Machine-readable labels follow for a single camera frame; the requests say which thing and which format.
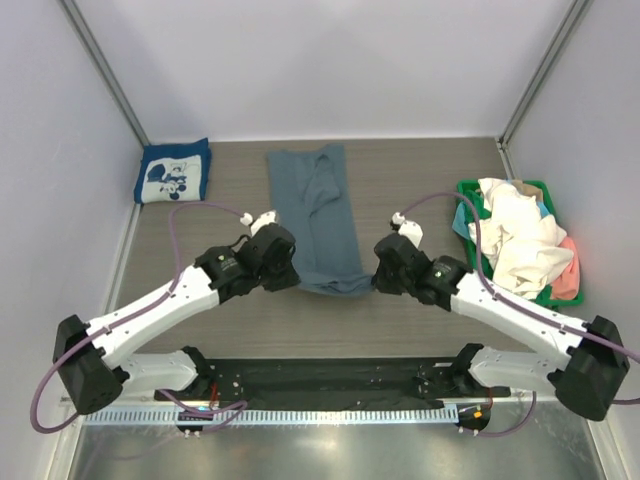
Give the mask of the grey-blue t shirt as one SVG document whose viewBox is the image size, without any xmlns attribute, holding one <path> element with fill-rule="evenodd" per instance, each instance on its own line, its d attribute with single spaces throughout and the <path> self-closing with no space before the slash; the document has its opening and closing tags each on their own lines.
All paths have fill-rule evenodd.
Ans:
<svg viewBox="0 0 640 480">
<path fill-rule="evenodd" d="M 267 153 L 271 206 L 296 240 L 299 288 L 356 297 L 372 291 L 362 266 L 348 190 L 345 148 Z"/>
</svg>

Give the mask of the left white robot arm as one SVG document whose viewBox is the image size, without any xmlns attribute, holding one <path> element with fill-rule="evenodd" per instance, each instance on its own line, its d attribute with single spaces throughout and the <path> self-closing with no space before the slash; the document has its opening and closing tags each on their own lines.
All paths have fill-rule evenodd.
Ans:
<svg viewBox="0 0 640 480">
<path fill-rule="evenodd" d="M 168 389 L 204 398 L 212 376 L 194 350 L 138 354 L 138 349 L 180 322 L 261 287 L 280 291 L 298 284 L 295 239 L 269 223 L 253 229 L 239 249 L 214 246 L 177 280 L 89 322 L 72 315 L 57 329 L 53 361 L 76 412 L 93 414 L 123 393 Z"/>
</svg>

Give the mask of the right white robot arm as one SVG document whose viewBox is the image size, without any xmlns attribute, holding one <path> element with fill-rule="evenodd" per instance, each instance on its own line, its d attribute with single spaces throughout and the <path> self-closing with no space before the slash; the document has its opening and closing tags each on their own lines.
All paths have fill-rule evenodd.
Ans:
<svg viewBox="0 0 640 480">
<path fill-rule="evenodd" d="M 374 288 L 408 294 L 501 331 L 527 346 L 525 352 L 471 345 L 458 355 L 451 384 L 471 396 L 483 387 L 509 387 L 554 396 L 571 412 L 602 421 L 616 404 L 630 370 L 630 352 L 617 325 L 597 316 L 584 321 L 522 299 L 491 283 L 450 256 L 431 260 L 407 237 L 394 232 L 374 253 Z"/>
</svg>

